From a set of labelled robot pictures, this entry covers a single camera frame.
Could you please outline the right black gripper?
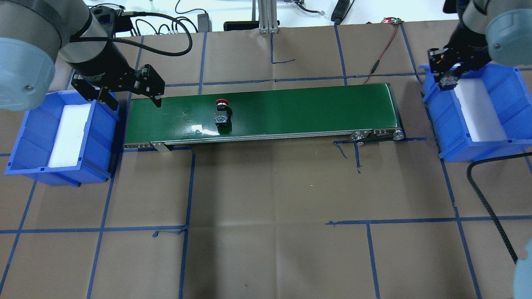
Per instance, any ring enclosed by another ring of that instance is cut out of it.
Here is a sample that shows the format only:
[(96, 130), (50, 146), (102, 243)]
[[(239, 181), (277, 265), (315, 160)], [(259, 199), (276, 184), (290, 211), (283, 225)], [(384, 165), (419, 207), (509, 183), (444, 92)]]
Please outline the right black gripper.
[(443, 74), (458, 80), (469, 71), (477, 71), (491, 61), (486, 36), (469, 29), (460, 21), (442, 49), (428, 49), (428, 62), (435, 83)]

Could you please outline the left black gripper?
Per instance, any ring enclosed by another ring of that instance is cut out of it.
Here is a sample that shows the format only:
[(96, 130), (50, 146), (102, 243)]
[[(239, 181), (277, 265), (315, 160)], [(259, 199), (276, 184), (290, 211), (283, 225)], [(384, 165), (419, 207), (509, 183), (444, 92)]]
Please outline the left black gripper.
[(87, 101), (97, 100), (117, 111), (118, 101), (111, 93), (128, 91), (147, 96), (157, 108), (162, 106), (165, 80), (150, 64), (139, 69), (129, 66), (112, 42), (107, 42), (92, 59), (71, 66), (74, 70), (71, 85)]

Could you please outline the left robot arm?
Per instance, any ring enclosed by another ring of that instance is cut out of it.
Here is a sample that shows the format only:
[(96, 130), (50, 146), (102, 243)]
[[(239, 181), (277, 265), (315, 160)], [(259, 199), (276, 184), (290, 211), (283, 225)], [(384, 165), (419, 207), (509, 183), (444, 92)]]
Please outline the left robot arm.
[(58, 57), (71, 66), (71, 85), (86, 101), (117, 110), (111, 93), (129, 91), (161, 106), (161, 76), (149, 64), (129, 66), (111, 40), (133, 27), (122, 9), (89, 8), (82, 0), (2, 0), (0, 15), (2, 110), (40, 106)]

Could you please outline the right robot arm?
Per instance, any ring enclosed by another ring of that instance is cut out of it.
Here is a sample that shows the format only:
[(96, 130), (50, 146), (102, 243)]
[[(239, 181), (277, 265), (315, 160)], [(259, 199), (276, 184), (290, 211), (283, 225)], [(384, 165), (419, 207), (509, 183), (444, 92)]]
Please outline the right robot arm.
[(467, 179), (516, 264), (513, 297), (531, 297), (531, 244), (519, 259), (473, 179), (477, 165), (529, 157), (531, 93), (519, 66), (531, 64), (530, 0), (447, 0), (458, 25), (441, 49), (428, 49), (424, 104), (447, 162), (470, 162)]

